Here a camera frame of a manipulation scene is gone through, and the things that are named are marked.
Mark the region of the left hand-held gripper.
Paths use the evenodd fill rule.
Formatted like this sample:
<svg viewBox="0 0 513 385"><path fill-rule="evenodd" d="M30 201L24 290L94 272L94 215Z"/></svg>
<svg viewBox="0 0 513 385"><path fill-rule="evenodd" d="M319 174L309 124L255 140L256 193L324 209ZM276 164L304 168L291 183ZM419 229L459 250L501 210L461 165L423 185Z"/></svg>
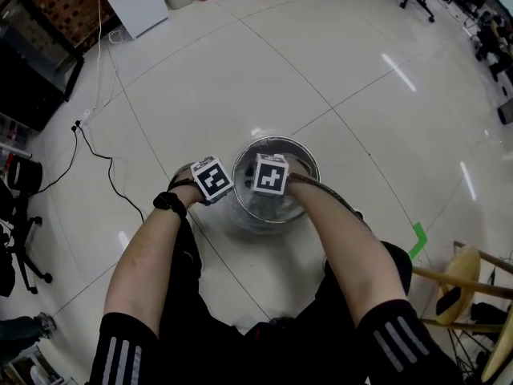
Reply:
<svg viewBox="0 0 513 385"><path fill-rule="evenodd" d="M227 196L234 186L222 161L215 156L181 167L172 178L168 191L185 185L199 190L203 197L202 205L215 204Z"/></svg>

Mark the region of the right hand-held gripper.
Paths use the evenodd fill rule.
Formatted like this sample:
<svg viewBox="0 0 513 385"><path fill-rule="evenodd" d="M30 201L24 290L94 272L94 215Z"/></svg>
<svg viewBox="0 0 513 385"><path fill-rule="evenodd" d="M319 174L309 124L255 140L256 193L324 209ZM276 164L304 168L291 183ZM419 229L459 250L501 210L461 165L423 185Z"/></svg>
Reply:
<svg viewBox="0 0 513 385"><path fill-rule="evenodd" d="M289 178L289 161L295 160L305 171L314 178L315 172L301 158L290 154L257 153L251 191L262 195L283 196Z"/></svg>

